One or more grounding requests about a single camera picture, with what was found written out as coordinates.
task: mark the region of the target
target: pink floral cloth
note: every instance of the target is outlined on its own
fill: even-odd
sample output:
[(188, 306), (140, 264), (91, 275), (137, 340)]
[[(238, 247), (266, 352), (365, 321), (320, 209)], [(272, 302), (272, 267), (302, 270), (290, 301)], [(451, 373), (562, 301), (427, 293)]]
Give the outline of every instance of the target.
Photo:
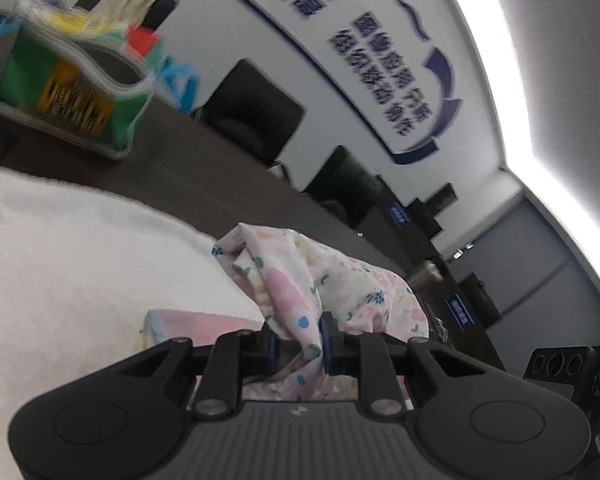
[(302, 345), (302, 353), (273, 378), (246, 385), (245, 399), (356, 397), (354, 379), (323, 371), (318, 321), (324, 311), (344, 332), (387, 332), (403, 341), (429, 335), (427, 317), (402, 278), (296, 231), (239, 224), (212, 253), (270, 328)]

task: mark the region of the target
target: dark wooden table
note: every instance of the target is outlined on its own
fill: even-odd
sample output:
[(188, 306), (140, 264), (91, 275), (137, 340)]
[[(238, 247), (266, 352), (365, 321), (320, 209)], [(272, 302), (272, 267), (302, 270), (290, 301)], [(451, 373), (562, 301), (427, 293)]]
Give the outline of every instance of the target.
[(364, 238), (257, 160), (157, 99), (123, 160), (109, 160), (0, 117), (0, 165), (139, 200), (216, 238), (239, 222), (295, 229), (404, 276)]

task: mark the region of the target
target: white light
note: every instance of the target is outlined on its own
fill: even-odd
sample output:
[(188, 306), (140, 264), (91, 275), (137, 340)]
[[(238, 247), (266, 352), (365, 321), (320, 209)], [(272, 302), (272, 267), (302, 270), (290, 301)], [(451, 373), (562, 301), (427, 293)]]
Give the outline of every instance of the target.
[(484, 66), (500, 123), (507, 167), (560, 222), (600, 278), (600, 228), (534, 158), (522, 75), (500, 1), (456, 1)]

